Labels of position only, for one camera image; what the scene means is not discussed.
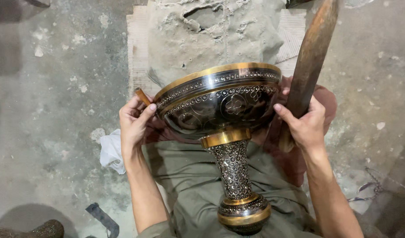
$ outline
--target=pedestal bowl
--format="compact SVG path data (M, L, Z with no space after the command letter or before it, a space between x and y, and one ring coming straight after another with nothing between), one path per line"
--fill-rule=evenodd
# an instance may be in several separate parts
M274 116L281 78L267 63L233 63L178 79L154 98L169 127L200 139L216 158L226 196L219 222L238 234L259 232L271 214L268 201L251 189L246 152L251 132Z

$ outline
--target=white plastic bag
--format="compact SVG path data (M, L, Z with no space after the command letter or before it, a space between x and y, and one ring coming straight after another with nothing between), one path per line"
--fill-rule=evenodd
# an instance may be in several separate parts
M126 172L123 164L121 150L121 130L116 129L108 136L102 136L100 163L103 167L110 167L116 170L120 175Z

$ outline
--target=dirty floor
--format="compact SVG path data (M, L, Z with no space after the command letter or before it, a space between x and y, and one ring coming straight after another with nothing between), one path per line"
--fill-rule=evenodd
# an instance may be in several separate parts
M102 238L85 211L98 202L120 237L136 235L126 176L101 167L98 138L119 127L126 15L143 3L0 0L0 225L28 230L55 218L65 237ZM309 21L316 2L301 8ZM405 0L342 6L319 83L338 101L326 140L345 195L372 181L365 166L405 184ZM405 190L384 187L351 205L383 234L405 237L405 206L396 206Z

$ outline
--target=person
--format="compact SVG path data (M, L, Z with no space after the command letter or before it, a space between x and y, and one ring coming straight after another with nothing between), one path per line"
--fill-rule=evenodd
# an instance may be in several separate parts
M283 105L291 80L282 80L279 103L274 105L277 115L270 126L254 132L248 144L253 191L272 207L266 225L252 237L363 237L325 148L324 135L335 116L336 99L316 86L308 113L297 119ZM217 205L224 195L214 157L197 141L175 136L154 116L155 111L155 104L145 107L137 96L119 111L122 156L138 237L242 237L217 221ZM282 120L297 145L290 153L277 147ZM316 221L308 214L307 197L300 189L305 171ZM175 201L171 215L156 180Z

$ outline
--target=fingernail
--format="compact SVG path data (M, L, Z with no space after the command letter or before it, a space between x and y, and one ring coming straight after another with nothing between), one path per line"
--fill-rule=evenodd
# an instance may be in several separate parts
M280 111L280 110L282 109L282 106L281 106L279 103L277 103L277 104L275 104L275 105L273 106L273 108L274 108L276 111Z

